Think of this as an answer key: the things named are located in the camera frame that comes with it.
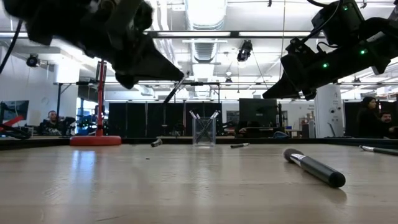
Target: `pen holder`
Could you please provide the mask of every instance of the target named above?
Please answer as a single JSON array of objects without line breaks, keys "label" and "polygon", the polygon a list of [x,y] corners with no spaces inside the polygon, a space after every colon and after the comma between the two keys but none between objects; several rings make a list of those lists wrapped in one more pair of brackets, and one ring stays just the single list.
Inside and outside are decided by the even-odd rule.
[{"label": "pen holder", "polygon": [[216,145],[216,120],[212,118],[192,119],[194,146]]}]

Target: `robotic arm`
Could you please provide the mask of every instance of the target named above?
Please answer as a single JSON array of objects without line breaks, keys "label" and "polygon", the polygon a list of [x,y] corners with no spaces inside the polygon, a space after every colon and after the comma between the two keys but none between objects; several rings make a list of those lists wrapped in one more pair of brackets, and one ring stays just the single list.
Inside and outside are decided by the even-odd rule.
[{"label": "robotic arm", "polygon": [[317,47],[319,52],[315,53],[305,40],[292,39],[286,48],[288,54],[280,60],[282,78],[263,94],[264,99],[300,98],[302,91],[311,100],[317,88],[368,67],[376,75],[384,73],[391,59],[398,57],[397,20],[398,6],[388,19],[364,20],[354,0],[325,5],[312,24],[314,30],[322,27],[317,32],[322,30],[329,45],[336,49],[326,53]]},{"label": "robotic arm", "polygon": [[183,73],[143,31],[152,8],[143,0],[3,0],[5,10],[26,23],[29,39],[50,45],[53,37],[112,64],[116,79],[131,89],[140,80],[179,81]]}]

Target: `security camera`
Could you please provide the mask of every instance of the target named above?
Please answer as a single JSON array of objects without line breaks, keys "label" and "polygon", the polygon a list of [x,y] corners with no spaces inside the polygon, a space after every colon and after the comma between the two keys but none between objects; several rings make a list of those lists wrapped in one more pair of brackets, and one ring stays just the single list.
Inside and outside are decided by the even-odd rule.
[{"label": "security camera", "polygon": [[236,59],[239,62],[245,62],[249,59],[252,51],[253,45],[251,43],[251,40],[244,40],[241,48],[239,49],[238,57]]},{"label": "security camera", "polygon": [[31,68],[37,68],[40,65],[39,56],[37,54],[31,54],[26,60],[26,65]]}]

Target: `white pillar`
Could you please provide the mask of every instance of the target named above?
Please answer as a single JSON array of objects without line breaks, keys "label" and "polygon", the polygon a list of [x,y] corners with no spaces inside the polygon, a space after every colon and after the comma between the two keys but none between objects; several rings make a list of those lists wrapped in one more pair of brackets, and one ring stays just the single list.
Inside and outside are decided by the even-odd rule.
[{"label": "white pillar", "polygon": [[57,83],[75,83],[79,81],[80,66],[75,62],[65,61],[54,65],[54,74]]},{"label": "white pillar", "polygon": [[317,138],[344,136],[342,104],[340,86],[326,85],[317,90],[315,97]]},{"label": "white pillar", "polygon": [[[55,82],[57,83],[75,83],[79,81],[80,66],[75,62],[67,60],[59,65],[54,65]],[[63,91],[60,102],[60,116],[76,116],[76,100],[78,97],[78,86],[62,86]]]}]

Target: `person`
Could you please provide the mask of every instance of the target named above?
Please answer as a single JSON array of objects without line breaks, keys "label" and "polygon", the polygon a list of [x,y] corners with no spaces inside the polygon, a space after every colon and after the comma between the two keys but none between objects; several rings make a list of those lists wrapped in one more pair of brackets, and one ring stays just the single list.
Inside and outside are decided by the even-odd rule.
[{"label": "person", "polygon": [[250,128],[258,128],[260,124],[257,121],[240,121],[239,124],[235,127],[235,135],[245,136],[248,132],[248,127]]},{"label": "person", "polygon": [[363,98],[357,122],[359,138],[383,138],[394,132],[394,128],[389,128],[381,121],[376,109],[376,99],[370,96]]},{"label": "person", "polygon": [[382,111],[380,113],[380,119],[382,122],[391,125],[392,127],[392,119],[391,119],[391,113],[389,111]]},{"label": "person", "polygon": [[52,110],[47,114],[45,119],[40,126],[42,127],[42,134],[52,136],[64,136],[66,135],[69,125],[75,122],[75,118],[59,116],[57,121],[57,112]]},{"label": "person", "polygon": [[[391,118],[391,113],[389,111],[382,111],[380,113],[380,120],[388,127],[388,128],[394,128],[392,125],[392,118]],[[389,138],[389,139],[395,139],[397,138],[397,131],[394,128],[394,132],[391,133],[389,132],[387,135],[384,137]]]}]

